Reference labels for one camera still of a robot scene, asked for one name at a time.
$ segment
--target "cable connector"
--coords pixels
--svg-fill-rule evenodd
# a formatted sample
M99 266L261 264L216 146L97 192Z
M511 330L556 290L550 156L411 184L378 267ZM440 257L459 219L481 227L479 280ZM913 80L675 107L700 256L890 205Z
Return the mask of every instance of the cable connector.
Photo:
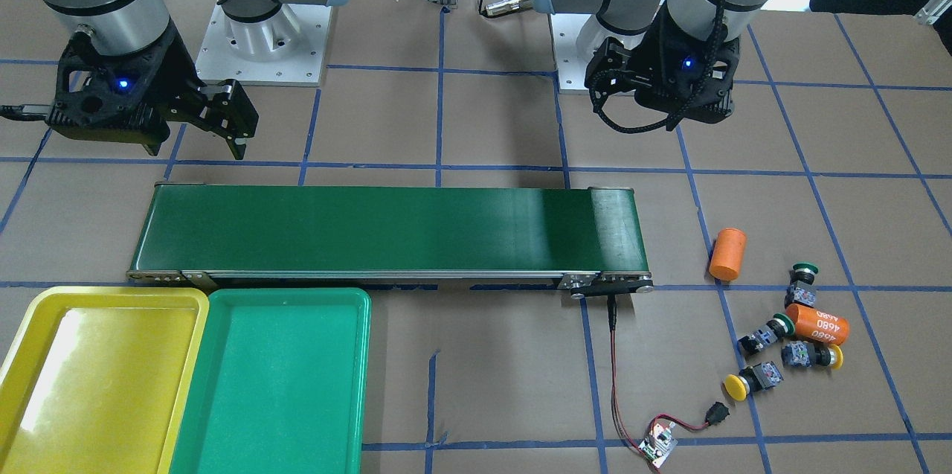
M717 424L724 422L724 419L730 415L730 411L727 409L721 402L714 402L711 409L707 409L707 414L704 415L704 422L709 423L711 426L717 426Z

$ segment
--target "green tray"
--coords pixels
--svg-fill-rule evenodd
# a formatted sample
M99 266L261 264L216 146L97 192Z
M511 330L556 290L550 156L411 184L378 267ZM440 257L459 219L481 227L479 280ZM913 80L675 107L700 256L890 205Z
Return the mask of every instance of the green tray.
M358 474L370 297L219 290L172 474Z

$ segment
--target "blue tape line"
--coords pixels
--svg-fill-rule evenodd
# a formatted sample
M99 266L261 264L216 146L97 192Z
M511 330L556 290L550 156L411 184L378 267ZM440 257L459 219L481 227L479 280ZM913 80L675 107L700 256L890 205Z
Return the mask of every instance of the blue tape line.
M684 159L684 169L687 173L687 182L691 186L691 196L694 199L694 206L698 210L698 223L701 226L701 236L704 237L704 248L707 250L708 256L710 256L713 246L711 243L710 233L707 230L707 220L704 219L704 209L701 208L701 196L698 193L698 185L694 180L694 171L691 168L691 158L687 155L687 142L684 141L684 132L681 130L681 126L675 128L675 131L678 135L678 144L681 146L681 158ZM737 350L737 332L734 330L734 318L731 317L730 307L727 304L727 295L724 294L724 287L721 286L721 281L715 281L715 286L717 287L718 299L721 302L721 311L724 313L724 321L727 322L727 332L730 335L731 341L731 351L734 352L734 358L737 361L738 368L743 368L744 358L742 358L740 352ZM750 406L750 419L751 423L754 426L754 437L757 441L757 448L759 453L761 453L761 463L764 464L765 474L772 474L773 470L771 468L771 458L768 456L768 447L764 442L764 429L761 427L761 417L757 412L757 403L755 402L753 396L749 396L747 399L747 404Z
M475 69L443 69L446 74L479 74L479 75L540 75L540 77L555 77L553 71L481 71Z
M62 158L62 156L41 156L37 163L92 163L101 165L167 165L164 158Z
M436 424L436 356L440 354L437 349L429 358L428 384L426 385L426 459L424 464L425 474L433 474L433 433Z
M897 285L897 284L817 284L817 288L827 292L849 292L857 289L864 292L952 292L952 286ZM703 291L718 289L715 284L656 284L655 290L663 291ZM776 292L786 291L786 284L721 284L725 292Z
M562 119L562 105L559 103L559 78L552 74L552 90L555 97L555 121L559 125L559 155L562 157L562 187L572 188L571 172L568 169L568 147L565 145L565 121Z
M439 71L439 69L432 67L387 67L381 65L327 65L327 68L348 71L428 71L428 73Z
M816 83L810 81L764 81L764 80L734 80L740 85L785 85L790 87L823 87L830 89L871 89L870 85L860 83ZM879 89L894 91L952 91L952 87L938 87L929 85L878 85Z
M695 175L804 176L802 171L759 171L756 169L694 169Z
M446 66L446 14L449 9L440 9L440 57L439 74L436 77L436 171L434 182L436 187L443 186L443 78Z
M754 49L757 51L759 58L761 58L761 64L764 66L764 72L768 76L768 80L772 81L773 77L771 70L769 69L764 58L764 54L761 51L761 46L759 46L757 36L755 36L754 31L750 26L747 26L747 32L750 33L750 39L752 43L754 43ZM866 332L869 335L870 341L872 342L873 351L876 352L876 358L878 359L878 362L880 362L885 379L887 379L887 384L890 386L890 392L892 393L893 399L895 401L895 407L897 407L898 413L900 413L902 423L904 423L905 427L907 427L909 439L912 441L912 447L916 451L916 457L919 460L919 466L922 468L922 472L924 472L924 474L929 474L929 467L925 464L925 457L922 456L922 450L919 448L919 441L916 438L916 431L912 426L911 420L909 420L907 411L905 411L905 406L902 404L902 399L900 398L900 395L898 395L898 389L895 388L895 382L892 379L892 374L890 373L890 368L888 368L887 361L885 361L883 356L883 350L880 349L880 345L876 339L876 333L873 331L873 325L869 320L869 316L866 314L866 307L863 305L863 300L860 298L859 290L856 289L856 282L853 281L853 274L849 269L849 264L846 263L846 255L843 253L843 248L840 247L840 240L836 236L836 231L833 230L833 223L830 222L829 213L826 210L826 206L823 204L823 198L820 196L820 189L817 186L816 180L810 173L809 165L806 163L806 158L803 155L803 149L800 148L800 141L797 138L796 132L793 130L793 124L791 123L790 117L786 112L785 105L783 105L781 95L779 95L779 91L776 90L776 85L772 86L772 89L774 92L774 97L776 98L776 104L779 106L781 115L783 115L783 121L786 123L786 128L788 128L788 131L790 132L790 138L793 141L794 147L797 149L797 155L800 157L800 163L803 163L803 169L807 173L806 179L810 183L810 189L812 189L813 196L815 197L817 206L820 209L820 216L823 216L823 223L826 224L826 230L829 233L830 240L833 242L833 248L836 250L837 258L839 258L840 261L840 266L843 267L843 273L846 274L846 282L848 282L849 286L851 287L853 300L856 301L857 308L860 310L860 316L863 318L863 325L866 326Z
M878 89L887 89L895 91L952 91L952 87L935 87L928 85L880 85L876 84Z
M252 161L252 159L176 159L176 165L225 165L225 166L235 166L235 167L299 167L300 162L298 161Z
M179 127L178 135L176 136L176 145L173 146L173 152L169 155L169 161L166 165L166 173L162 176L162 179L168 180L170 176L173 175L173 168L176 166L176 156L178 155L178 149L181 146L181 139L184 138L184 128L186 124L182 124Z
M0 65L48 65L55 66L58 65L59 61L50 61L50 60L4 60L0 58Z
M419 71L420 73L439 73L443 71L446 74L479 74L479 75L541 75L542 77L554 77L553 71L486 71L479 69L451 69L443 66L443 54L441 53L440 66L438 67L391 67L385 65L344 65L329 64L329 69L351 70L351 71Z
M310 124L307 125L307 141L303 145L303 156L300 157L300 172L298 173L298 185L303 186L307 178L307 159L310 158L310 148L314 144L314 129L317 127L317 112L321 107L321 90L314 93L314 103L310 106Z
M54 286L164 286L169 284L150 284L133 281L0 281L0 288L37 288L45 290Z
M767 437L770 444L796 443L883 443L883 441L909 441L907 433L866 433L842 435L783 435Z
M919 433L920 441L952 441L952 433ZM889 443L890 441L909 441L907 433L843 433L829 435L776 435L764 437L767 444L790 443ZM755 437L685 437L678 439L678 446L752 446ZM604 442L605 448L625 447L619 439ZM593 439L573 439L567 441L459 441L444 443L441 450L514 450L514 449L552 449L552 448L597 448L598 441ZM424 451L426 443L364 443L364 451Z
M4 162L26 162L27 156L6 156ZM162 164L166 159L159 158L63 158L62 156L41 156L38 163L104 163L104 164ZM222 165L252 167L299 167L298 161L247 161L247 159L176 159L176 165ZM416 169L443 171L534 171L564 172L558 165L490 165L490 164L440 164L435 163L361 163L348 161L308 161L309 168L348 168L348 169ZM695 175L727 176L806 176L803 171L758 171L745 169L692 169ZM671 173L686 175L685 169L666 167L568 167L569 173ZM952 179L952 175L913 175L908 173L810 173L812 176L827 176L833 179Z
M887 116L887 121L890 122L890 126L895 133L895 138L898 139L900 145L902 145L902 151L905 152L905 155L909 159L909 163L912 164L912 168L916 172L916 175L919 176L919 182L921 182L922 187L925 188L926 195L929 196L929 200L932 202L932 207L936 209L936 213L939 214L939 218L942 220L942 224L945 225L946 232L949 233L949 236L952 236L952 226L949 226L949 220L946 219L945 213L942 212L942 207L939 206L938 200L932 194L932 188L929 187L929 183L922 178L922 170L919 169L919 163L916 163L916 159L912 156L912 151L909 150L909 145L905 142L905 138L902 138L902 132L898 130L898 126L895 125L895 119L893 118L890 108L887 107L887 102L883 100L883 94L878 90L876 83L873 81L872 75L870 75L869 70L866 69L866 63L863 63L863 58L860 57L859 51L856 50L856 46L853 45L853 40L849 38L849 33L846 32L846 26L843 26L843 21L840 21L839 14L833 14L833 19L836 20L837 25L840 26L840 32L843 32L843 36L846 37L846 43L849 44L849 49L853 50L853 56L856 57L857 63L860 63L860 68L863 69L863 74L866 75L866 81L869 82L870 87L873 88L873 93L876 94L876 100L880 101L880 106L883 108L884 114Z
M364 452L422 452L426 443L364 443Z
M441 165L444 170L455 171L537 171L555 173L562 167L556 165Z
M436 169L431 163L348 163L345 161L309 161L307 167L324 169Z
M574 173L674 173L674 175L683 175L684 169L667 169L662 167L575 167L570 166L569 171Z
M13 198L10 199L10 204L7 206L6 212L4 212L3 219L0 220L0 234L3 234L7 223L10 222L10 216L13 216L13 210L16 209L17 203L20 202L20 196L23 196L23 190L27 188L27 182L30 180L30 175L33 175L34 167L36 167L36 160L40 158L43 147L47 146L47 141L50 141L51 133L52 128L47 128L47 131L43 134L43 138L40 139L40 145L36 148L36 153L33 154L33 158L30 160L30 165L27 165L27 171L23 173L23 178L20 179L20 185L16 186L16 192L13 194Z
M602 430L602 404L598 394L598 376L595 371L595 353L592 349L591 324L588 321L588 302L579 301L582 311L582 332L585 336L585 361L588 362L588 386L591 387L592 416L595 420L595 447L598 448L599 471L608 474L608 454L605 453L605 433Z

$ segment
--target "orange cylinder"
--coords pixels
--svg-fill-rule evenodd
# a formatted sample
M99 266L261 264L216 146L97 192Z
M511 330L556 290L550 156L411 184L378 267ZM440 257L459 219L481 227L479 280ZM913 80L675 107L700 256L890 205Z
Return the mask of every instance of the orange cylinder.
M792 304L786 315L793 321L794 334L805 339L841 345L849 338L849 321L815 308Z
M741 276L741 263L744 261L744 248L747 247L747 234L737 228L725 228L717 234L714 253L707 268L711 277L721 281L734 281Z

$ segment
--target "metal base plate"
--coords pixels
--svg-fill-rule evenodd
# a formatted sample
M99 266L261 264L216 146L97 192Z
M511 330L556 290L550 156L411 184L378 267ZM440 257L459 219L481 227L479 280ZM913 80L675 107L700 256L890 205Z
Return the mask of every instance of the metal base plate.
M552 49L559 70L559 92L566 95L588 95L585 88L585 67L591 56L579 56L575 40L591 14L551 14Z
M195 68L202 81L212 83L235 78L244 85L285 85L317 87L324 71L324 54L330 33L332 8L322 5L297 5L290 8L300 20L306 39L292 57L280 61L256 63L244 60L228 42L227 19L221 6L215 6L202 40Z

